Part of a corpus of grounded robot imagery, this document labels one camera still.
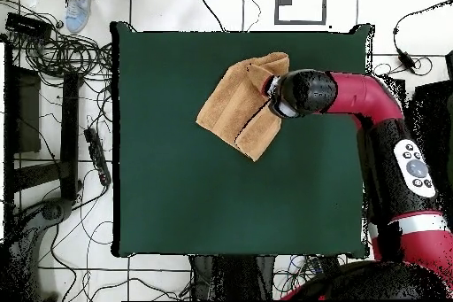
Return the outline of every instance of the green table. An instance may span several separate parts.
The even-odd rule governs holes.
[[[350,118],[283,121],[254,163],[196,125],[196,115],[228,67],[273,51],[289,55],[291,70],[365,73],[371,26],[351,34],[133,33],[117,23],[111,31],[120,132],[113,252],[365,255]]]

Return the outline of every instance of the brown towel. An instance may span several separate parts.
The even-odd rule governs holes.
[[[261,94],[272,75],[288,72],[289,57],[274,52],[230,66],[198,113],[196,123],[257,161],[280,130],[281,119]]]

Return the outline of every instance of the shoe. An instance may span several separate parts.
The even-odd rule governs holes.
[[[66,27],[71,34],[79,33],[87,24],[91,0],[67,0]]]

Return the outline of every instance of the power strip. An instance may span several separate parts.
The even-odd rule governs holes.
[[[83,134],[87,143],[89,143],[88,151],[91,160],[95,164],[97,172],[99,174],[99,181],[105,187],[111,184],[111,176],[107,162],[105,161],[104,150],[101,144],[101,140],[97,135],[97,132],[93,128],[84,130]]]

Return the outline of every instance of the white tile floor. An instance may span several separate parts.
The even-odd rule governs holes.
[[[373,41],[373,64],[398,65],[395,48],[393,46],[392,30],[395,23],[403,15],[443,0],[326,0],[327,20],[325,26],[293,26],[273,24],[275,0],[244,0],[244,12],[242,14],[242,0],[206,0],[213,11],[217,14],[225,29],[240,31],[248,29],[251,24],[253,31],[269,30],[326,30],[335,32],[348,32],[354,25],[371,23],[376,26],[376,34]],[[312,10],[314,3],[319,0],[294,0],[293,10],[296,19],[315,19],[316,12]],[[57,19],[64,18],[65,0],[20,0],[20,3],[36,12],[53,14]],[[0,5],[0,33],[4,32],[6,13],[12,9]],[[453,32],[449,29],[450,20],[453,19],[453,5],[445,6],[435,11],[425,12],[417,16],[411,16],[400,25],[400,33],[397,43],[400,48],[407,50],[412,55],[428,55],[433,62],[433,70],[424,77],[418,77],[409,72],[395,75],[397,78],[406,80],[408,96],[416,86],[434,81],[448,79],[445,60],[443,55],[453,50]],[[109,24],[112,20],[131,20],[131,24],[138,30],[185,30],[185,31],[218,31],[219,24],[205,8],[201,0],[93,0],[91,5],[91,17],[87,26],[81,32],[98,42],[100,46],[111,41]],[[23,67],[27,67],[26,61],[22,61]],[[388,66],[380,66],[377,73],[386,72]],[[95,89],[103,87],[102,82],[94,82]],[[60,107],[46,101],[57,103],[61,94],[59,89],[42,85],[41,115],[53,113],[60,120]],[[81,88],[81,97],[96,99],[96,94],[86,85]],[[96,117],[98,108],[96,102],[89,100],[80,101],[81,125],[86,126],[85,118],[88,115]],[[59,157],[59,124],[51,117],[41,119],[41,131],[47,139],[50,148]],[[100,136],[104,140],[104,148],[111,148],[111,134],[105,125],[100,127]],[[83,136],[80,139],[80,164],[79,175],[83,175],[92,169],[88,147]],[[111,160],[111,151],[105,153]],[[22,155],[21,166],[36,164],[36,162],[49,161],[49,154],[44,147],[37,154]],[[56,188],[57,182],[50,182],[40,187],[24,190],[16,195],[16,203],[22,206],[31,205],[42,198],[48,191]],[[102,187],[94,172],[87,176],[84,199],[95,197]],[[123,283],[127,280],[128,265],[131,269],[130,278],[140,278],[146,283],[168,291],[182,290],[189,279],[190,266],[182,256],[159,256],[137,255],[130,260],[118,259],[111,255],[109,244],[91,243],[87,258],[88,236],[78,225],[81,214],[89,212],[84,221],[85,229],[89,234],[102,221],[112,219],[112,192],[109,192],[93,205],[82,207],[61,224],[58,243],[55,249],[57,256],[69,266],[82,268],[77,270],[77,282],[72,288],[67,299],[74,298],[77,301],[86,301],[81,292],[82,278],[86,274],[85,268],[89,268],[89,294],[93,296],[96,289],[105,285]],[[41,246],[40,273],[44,291],[57,290],[60,299],[65,294],[73,281],[73,275],[62,268],[48,254],[50,243],[55,235],[55,229],[50,229],[43,239]],[[101,225],[93,235],[96,241],[109,243],[111,241],[111,224],[106,222]],[[275,270],[288,268],[289,256],[279,256],[275,264]],[[152,300],[159,296],[158,291],[149,290],[137,281],[130,282],[117,288],[102,290],[96,294],[95,301],[122,301],[122,300]]]

